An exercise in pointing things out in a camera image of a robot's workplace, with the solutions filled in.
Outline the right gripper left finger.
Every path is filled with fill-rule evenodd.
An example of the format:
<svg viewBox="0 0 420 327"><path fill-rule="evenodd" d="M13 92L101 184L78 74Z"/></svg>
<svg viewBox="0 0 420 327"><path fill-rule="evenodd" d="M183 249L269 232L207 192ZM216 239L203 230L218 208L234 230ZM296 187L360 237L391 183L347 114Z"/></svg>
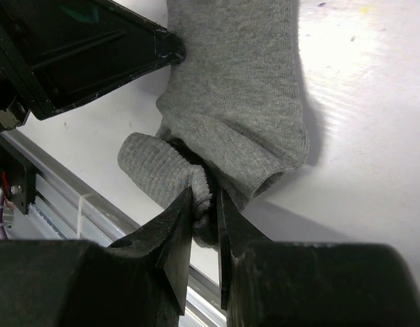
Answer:
<svg viewBox="0 0 420 327"><path fill-rule="evenodd" d="M177 326L186 307L193 194L108 247L0 240L0 326Z"/></svg>

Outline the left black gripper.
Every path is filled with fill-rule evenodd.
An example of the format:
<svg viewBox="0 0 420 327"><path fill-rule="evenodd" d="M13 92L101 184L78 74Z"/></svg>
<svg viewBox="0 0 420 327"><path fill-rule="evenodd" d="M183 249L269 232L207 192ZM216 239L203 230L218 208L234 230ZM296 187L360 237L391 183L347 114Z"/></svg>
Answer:
<svg viewBox="0 0 420 327"><path fill-rule="evenodd" d="M184 58L178 36L115 1L0 1L0 131Z"/></svg>

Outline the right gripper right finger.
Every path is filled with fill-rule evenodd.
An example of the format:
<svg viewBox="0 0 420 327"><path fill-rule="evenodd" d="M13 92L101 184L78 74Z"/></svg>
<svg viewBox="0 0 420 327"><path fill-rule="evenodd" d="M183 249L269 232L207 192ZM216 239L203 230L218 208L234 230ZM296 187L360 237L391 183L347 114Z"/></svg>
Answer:
<svg viewBox="0 0 420 327"><path fill-rule="evenodd" d="M394 248L270 240L224 189L216 216L228 326L420 326L420 293Z"/></svg>

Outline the grey sock with black stripes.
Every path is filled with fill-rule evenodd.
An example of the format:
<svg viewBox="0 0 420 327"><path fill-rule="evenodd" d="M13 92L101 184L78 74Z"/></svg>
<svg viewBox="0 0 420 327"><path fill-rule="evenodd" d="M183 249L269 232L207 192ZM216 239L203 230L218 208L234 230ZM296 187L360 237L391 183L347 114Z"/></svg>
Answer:
<svg viewBox="0 0 420 327"><path fill-rule="evenodd" d="M156 105L154 136L129 135L121 170L159 206L193 191L193 238L218 244L216 195L242 210L308 152L290 1L168 1L186 59Z"/></svg>

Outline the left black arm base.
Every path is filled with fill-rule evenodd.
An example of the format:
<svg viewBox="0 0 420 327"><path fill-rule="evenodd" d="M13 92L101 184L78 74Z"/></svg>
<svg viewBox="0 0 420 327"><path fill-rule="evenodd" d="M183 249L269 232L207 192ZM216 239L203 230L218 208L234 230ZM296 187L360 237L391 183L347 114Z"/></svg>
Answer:
<svg viewBox="0 0 420 327"><path fill-rule="evenodd" d="M35 201L35 166L0 134L0 188L23 215Z"/></svg>

